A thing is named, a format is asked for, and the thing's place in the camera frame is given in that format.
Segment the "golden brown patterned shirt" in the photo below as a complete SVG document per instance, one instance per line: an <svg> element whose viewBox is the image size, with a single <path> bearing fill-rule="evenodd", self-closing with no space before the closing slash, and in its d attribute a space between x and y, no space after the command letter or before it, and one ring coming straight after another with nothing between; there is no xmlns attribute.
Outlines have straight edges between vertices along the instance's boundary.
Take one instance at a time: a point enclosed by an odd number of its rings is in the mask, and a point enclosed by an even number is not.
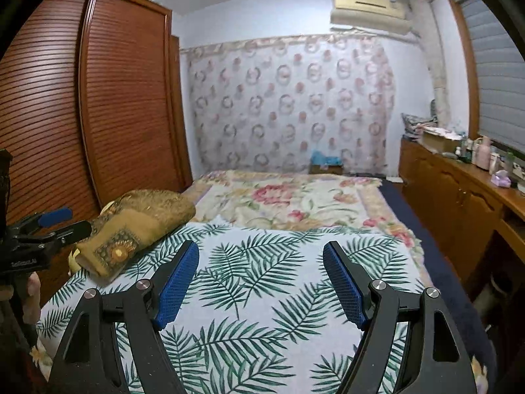
<svg viewBox="0 0 525 394"><path fill-rule="evenodd" d="M102 284L115 279L129 262L190 221L195 205L184 195L159 189L136 189L113 201L92 220L91 236L78 242L76 260Z"/></svg>

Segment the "yellow plush toy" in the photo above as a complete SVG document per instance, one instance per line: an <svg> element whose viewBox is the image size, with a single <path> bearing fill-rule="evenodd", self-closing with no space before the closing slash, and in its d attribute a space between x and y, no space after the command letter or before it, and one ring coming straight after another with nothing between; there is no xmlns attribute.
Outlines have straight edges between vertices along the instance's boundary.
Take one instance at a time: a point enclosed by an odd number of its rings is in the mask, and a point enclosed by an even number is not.
<svg viewBox="0 0 525 394"><path fill-rule="evenodd" d="M107 203L106 206L101 209L100 215L103 215L104 212L109 210L112 205L113 205L113 201L110 201L109 203ZM68 264L69 264L69 272L68 272L68 274L69 274L69 276L73 276L74 274L76 274L77 272L81 271L81 269L82 269L82 266L76 260L76 257L78 255L80 255L80 251L78 249L76 249L75 251L71 252L69 257L68 257Z"/></svg>

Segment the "palm leaf print cloth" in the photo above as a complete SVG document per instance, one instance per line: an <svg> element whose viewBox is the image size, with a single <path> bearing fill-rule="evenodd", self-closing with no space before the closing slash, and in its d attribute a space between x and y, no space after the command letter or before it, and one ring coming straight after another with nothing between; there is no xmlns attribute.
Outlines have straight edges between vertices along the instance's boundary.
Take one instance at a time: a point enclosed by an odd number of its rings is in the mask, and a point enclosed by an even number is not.
<svg viewBox="0 0 525 394"><path fill-rule="evenodd" d="M362 333L349 322L324 269L339 243L373 279L421 293L431 280L419 243L377 228L307 231L190 222L140 252L105 293L152 276L183 242L199 267L174 322L161 337L189 393L334 393Z"/></svg>

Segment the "floral bedspread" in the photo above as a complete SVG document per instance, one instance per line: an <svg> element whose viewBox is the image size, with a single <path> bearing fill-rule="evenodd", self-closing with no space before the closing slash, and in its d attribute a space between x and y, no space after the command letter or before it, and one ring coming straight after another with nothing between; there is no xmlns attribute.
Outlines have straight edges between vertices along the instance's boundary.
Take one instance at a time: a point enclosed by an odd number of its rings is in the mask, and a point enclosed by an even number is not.
<svg viewBox="0 0 525 394"><path fill-rule="evenodd" d="M183 192L195 222L217 217L243 228L307 231L342 226L379 231L402 241L424 264L421 240L401 220L400 191L380 178L334 174L214 171Z"/></svg>

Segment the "red-brown louvered wardrobe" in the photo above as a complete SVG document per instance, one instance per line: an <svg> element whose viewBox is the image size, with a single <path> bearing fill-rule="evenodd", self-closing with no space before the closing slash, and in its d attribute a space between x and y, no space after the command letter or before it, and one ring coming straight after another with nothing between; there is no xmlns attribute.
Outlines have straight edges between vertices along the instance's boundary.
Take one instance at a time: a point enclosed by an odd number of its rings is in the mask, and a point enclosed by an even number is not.
<svg viewBox="0 0 525 394"><path fill-rule="evenodd" d="M138 188L192 182L172 14L148 0L44 0L1 61L8 222L75 220Z"/></svg>

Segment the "dark blue bed sheet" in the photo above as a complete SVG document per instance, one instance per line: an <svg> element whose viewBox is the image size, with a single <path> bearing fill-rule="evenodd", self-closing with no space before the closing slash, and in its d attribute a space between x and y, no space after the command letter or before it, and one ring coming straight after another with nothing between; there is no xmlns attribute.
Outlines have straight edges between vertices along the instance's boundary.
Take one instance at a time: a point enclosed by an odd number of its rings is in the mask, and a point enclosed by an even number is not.
<svg viewBox="0 0 525 394"><path fill-rule="evenodd" d="M486 366L489 386L494 387L497 373L496 352L485 333L478 312L474 309L452 266L445 260L430 232L421 224L399 189L391 182L383 181L379 190L398 219L422 241L424 265L431 282L440 290L469 357L471 359L476 357L481 365Z"/></svg>

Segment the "blue item at headboard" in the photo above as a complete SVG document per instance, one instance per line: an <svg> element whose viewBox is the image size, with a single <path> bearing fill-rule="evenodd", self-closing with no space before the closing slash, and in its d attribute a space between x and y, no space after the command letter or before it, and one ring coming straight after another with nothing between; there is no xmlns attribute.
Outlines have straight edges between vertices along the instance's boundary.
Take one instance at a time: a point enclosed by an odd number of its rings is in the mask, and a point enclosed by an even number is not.
<svg viewBox="0 0 525 394"><path fill-rule="evenodd" d="M315 150L311 154L310 164L318 166L342 166L343 162L341 158L337 156L326 156L322 152Z"/></svg>

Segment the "brown wooden sideboard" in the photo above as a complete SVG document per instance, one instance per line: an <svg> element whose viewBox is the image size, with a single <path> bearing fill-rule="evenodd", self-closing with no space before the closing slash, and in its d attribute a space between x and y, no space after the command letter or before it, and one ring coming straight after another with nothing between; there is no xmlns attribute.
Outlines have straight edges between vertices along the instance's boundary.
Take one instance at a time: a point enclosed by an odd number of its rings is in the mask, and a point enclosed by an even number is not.
<svg viewBox="0 0 525 394"><path fill-rule="evenodd" d="M486 252L496 234L524 259L524 195L517 190L499 188L475 165L433 154L405 139L400 143L399 174L406 201L470 298L486 283Z"/></svg>

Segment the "pink bottle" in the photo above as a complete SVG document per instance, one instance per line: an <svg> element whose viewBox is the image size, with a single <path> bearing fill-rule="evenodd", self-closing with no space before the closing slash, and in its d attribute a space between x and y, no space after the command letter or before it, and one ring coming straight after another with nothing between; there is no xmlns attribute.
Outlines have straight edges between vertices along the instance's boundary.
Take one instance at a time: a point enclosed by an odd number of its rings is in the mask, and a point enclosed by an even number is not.
<svg viewBox="0 0 525 394"><path fill-rule="evenodd" d="M474 142L473 162L481 170L490 169L491 140L487 136L482 136Z"/></svg>

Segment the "grey window roller blind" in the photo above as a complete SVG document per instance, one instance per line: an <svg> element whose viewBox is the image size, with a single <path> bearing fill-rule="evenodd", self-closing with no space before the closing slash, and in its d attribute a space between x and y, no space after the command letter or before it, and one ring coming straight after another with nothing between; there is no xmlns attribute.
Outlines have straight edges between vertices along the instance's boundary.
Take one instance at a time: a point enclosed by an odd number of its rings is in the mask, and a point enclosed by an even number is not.
<svg viewBox="0 0 525 394"><path fill-rule="evenodd" d="M524 152L525 64L500 21L482 0L454 0L470 36L480 102L480 133Z"/></svg>

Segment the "beige tied window curtain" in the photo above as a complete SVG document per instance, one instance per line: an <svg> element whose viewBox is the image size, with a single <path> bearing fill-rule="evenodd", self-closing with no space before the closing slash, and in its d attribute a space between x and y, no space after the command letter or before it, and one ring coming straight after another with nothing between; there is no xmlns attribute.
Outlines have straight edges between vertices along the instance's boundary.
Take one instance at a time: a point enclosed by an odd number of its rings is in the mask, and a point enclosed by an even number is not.
<svg viewBox="0 0 525 394"><path fill-rule="evenodd" d="M450 103L446 66L437 21L428 0L409 0L409 5L413 15L413 26L420 37L431 74L438 124L440 127L448 127L450 125Z"/></svg>

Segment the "beige wall air conditioner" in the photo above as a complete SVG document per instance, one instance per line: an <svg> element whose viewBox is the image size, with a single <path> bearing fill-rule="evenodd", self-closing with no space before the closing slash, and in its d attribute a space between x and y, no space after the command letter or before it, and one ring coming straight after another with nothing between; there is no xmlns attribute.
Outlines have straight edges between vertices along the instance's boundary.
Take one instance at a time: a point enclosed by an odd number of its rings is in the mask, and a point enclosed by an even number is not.
<svg viewBox="0 0 525 394"><path fill-rule="evenodd" d="M391 0L333 0L334 25L381 30L405 36L411 30L407 8Z"/></svg>

